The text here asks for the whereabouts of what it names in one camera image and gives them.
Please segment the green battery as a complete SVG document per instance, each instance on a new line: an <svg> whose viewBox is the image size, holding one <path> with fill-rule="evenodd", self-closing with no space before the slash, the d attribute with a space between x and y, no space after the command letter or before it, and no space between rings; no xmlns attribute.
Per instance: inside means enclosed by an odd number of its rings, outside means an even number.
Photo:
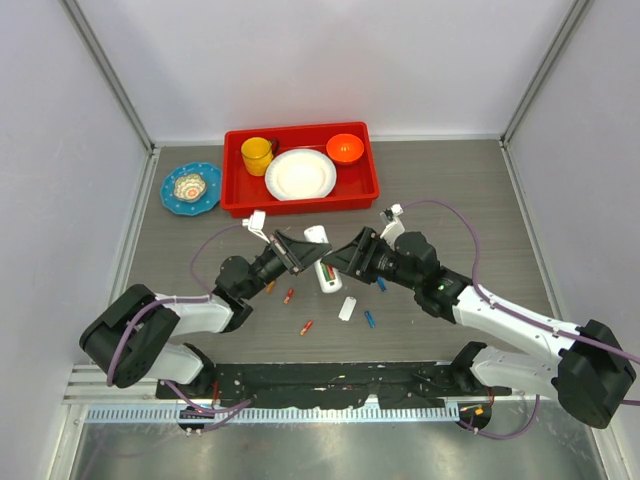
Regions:
<svg viewBox="0 0 640 480"><path fill-rule="evenodd" d="M324 280L327 281L327 282L330 282L329 276L328 276L328 272L327 272L327 266L322 264L321 265L321 270L322 270L322 273L323 273Z"/></svg>

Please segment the white remote control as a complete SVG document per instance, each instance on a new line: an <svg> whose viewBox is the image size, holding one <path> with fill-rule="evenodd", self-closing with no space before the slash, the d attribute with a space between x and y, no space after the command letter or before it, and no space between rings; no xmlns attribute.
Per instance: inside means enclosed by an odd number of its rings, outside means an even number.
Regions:
<svg viewBox="0 0 640 480"><path fill-rule="evenodd" d="M308 227L303 232L305 239L312 243L326 243L328 238L326 230L322 225ZM314 270L319 282L320 290L324 294L337 293L343 286L339 273L332 267L318 260L314 263Z"/></svg>

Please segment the white battery cover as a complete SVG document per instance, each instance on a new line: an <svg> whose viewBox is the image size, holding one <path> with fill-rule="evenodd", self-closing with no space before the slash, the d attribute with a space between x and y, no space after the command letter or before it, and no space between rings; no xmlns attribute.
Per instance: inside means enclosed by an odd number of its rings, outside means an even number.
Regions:
<svg viewBox="0 0 640 480"><path fill-rule="evenodd" d="M357 300L354 297L347 296L341 306L338 314L338 318L341 321L349 321L357 304Z"/></svg>

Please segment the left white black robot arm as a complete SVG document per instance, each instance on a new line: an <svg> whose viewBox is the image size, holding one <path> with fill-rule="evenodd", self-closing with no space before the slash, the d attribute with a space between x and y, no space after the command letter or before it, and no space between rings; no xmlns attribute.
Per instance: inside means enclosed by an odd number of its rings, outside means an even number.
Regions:
<svg viewBox="0 0 640 480"><path fill-rule="evenodd" d="M216 381L214 362L189 343L172 338L237 330L251 315L249 300L281 275L297 275L329 253L326 241L298 240L275 231L253 261L227 257L213 287L202 296L168 296L135 284L81 334L80 348L120 389L144 378L159 382L163 398L205 397Z"/></svg>

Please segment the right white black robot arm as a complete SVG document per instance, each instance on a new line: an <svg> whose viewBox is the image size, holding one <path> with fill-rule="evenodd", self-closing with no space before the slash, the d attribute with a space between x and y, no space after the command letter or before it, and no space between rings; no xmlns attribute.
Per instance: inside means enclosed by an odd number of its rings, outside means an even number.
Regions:
<svg viewBox="0 0 640 480"><path fill-rule="evenodd" d="M405 232L388 244L365 228L324 261L363 283L383 278L406 287L427 314L517 348L508 353L468 344L451 371L453 386L462 394L484 386L522 390L556 400L576 420L604 429L636 380L630 354L608 326L596 320L580 326L506 302L442 266L419 232Z"/></svg>

